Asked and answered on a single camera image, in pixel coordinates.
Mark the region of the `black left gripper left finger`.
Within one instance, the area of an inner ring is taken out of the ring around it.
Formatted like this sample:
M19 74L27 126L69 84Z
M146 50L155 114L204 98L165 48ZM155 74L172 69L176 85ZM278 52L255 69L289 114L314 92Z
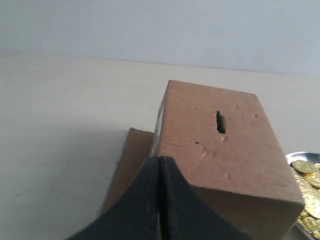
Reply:
M147 157L114 205L70 240L155 240L158 221L159 158Z

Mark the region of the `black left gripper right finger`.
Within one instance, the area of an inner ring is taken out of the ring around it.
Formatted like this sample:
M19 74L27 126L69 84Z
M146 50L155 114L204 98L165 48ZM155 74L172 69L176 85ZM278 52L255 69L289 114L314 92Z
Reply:
M159 158L159 222L163 240L249 240L210 209L172 157Z

